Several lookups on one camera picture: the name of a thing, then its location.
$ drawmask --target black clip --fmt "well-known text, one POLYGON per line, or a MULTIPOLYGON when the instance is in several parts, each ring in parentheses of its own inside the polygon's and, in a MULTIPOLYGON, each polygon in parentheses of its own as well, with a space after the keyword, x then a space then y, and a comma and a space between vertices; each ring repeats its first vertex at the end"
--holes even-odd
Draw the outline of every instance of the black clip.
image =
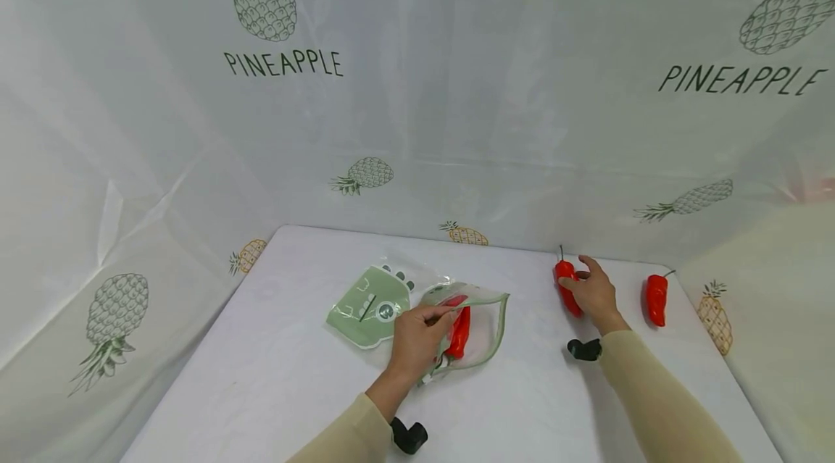
POLYGON ((568 344, 568 349, 573 357, 584 361, 597 361, 600 358, 600 354, 603 354, 603 346, 600 346, 600 338, 587 343, 572 340, 568 344))
POLYGON ((391 432, 394 434, 394 444, 409 456, 414 456, 429 439, 423 425, 415 423, 411 429, 406 430, 406 425, 399 418, 391 420, 391 432))

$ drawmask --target white table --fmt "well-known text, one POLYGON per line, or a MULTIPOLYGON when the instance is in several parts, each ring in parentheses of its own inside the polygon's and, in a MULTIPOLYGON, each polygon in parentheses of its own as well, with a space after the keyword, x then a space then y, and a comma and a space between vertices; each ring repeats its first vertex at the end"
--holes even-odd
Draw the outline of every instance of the white table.
MULTIPOLYGON (((442 275, 511 293, 499 353, 413 391, 399 417, 423 423, 416 456, 389 461, 643 462, 599 366, 565 351, 595 337, 562 308, 556 255, 286 226, 188 361, 123 462, 284 462, 378 374, 324 324, 367 266, 394 248, 442 275)), ((567 256, 575 265, 575 256, 567 256)), ((639 292, 664 267, 602 260, 635 331, 713 414, 746 462, 780 462, 675 277, 667 327, 644 321, 639 292)))

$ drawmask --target fabric wall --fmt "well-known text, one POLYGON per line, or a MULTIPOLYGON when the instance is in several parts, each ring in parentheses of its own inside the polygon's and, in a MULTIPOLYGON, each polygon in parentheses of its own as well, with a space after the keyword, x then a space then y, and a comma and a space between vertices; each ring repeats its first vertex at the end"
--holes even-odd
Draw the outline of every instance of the fabric wall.
POLYGON ((835 310, 833 11, 1 0, 0 457, 117 459, 300 223, 657 262, 697 307, 716 280, 710 319, 776 445, 824 461, 831 368, 797 344, 835 310), (790 163, 822 175, 802 200, 790 163))

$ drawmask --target red pepper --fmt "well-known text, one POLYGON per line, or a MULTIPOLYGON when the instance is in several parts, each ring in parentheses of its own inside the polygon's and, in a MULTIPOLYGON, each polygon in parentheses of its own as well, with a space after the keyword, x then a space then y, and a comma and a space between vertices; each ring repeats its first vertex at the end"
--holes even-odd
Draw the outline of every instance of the red pepper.
POLYGON ((647 314, 653 324, 664 327, 666 322, 665 308, 667 307, 667 277, 676 272, 670 271, 666 275, 650 275, 647 278, 647 290, 644 298, 647 300, 647 314))
MULTIPOLYGON (((465 302, 466 299, 466 294, 457 294, 456 296, 447 299, 445 302, 441 302, 441 305, 450 305, 455 307, 456 305, 460 305, 465 302)), ((470 308, 467 306, 465 308, 461 308, 457 319, 455 319, 455 324, 452 325, 452 340, 449 343, 449 348, 444 351, 444 354, 455 359, 465 357, 465 346, 467 344, 467 340, 469 340, 469 324, 470 308)))
POLYGON ((566 260, 565 255, 562 254, 562 246, 560 246, 560 261, 554 266, 554 282, 557 284, 557 288, 560 289, 562 305, 565 305, 565 308, 577 318, 582 318, 583 310, 579 309, 577 300, 573 298, 571 290, 560 285, 560 278, 572 278, 573 280, 579 280, 575 274, 575 270, 573 270, 573 264, 566 260))

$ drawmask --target beige sleeve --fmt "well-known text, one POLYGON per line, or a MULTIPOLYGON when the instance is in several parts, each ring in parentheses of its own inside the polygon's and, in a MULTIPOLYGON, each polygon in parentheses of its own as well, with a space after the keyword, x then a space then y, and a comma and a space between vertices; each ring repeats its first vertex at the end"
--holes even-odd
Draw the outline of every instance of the beige sleeve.
POLYGON ((391 426, 362 393, 287 463, 384 463, 390 445, 391 426))
POLYGON ((742 458, 707 410, 633 331, 608 333, 600 364, 648 463, 737 463, 742 458))

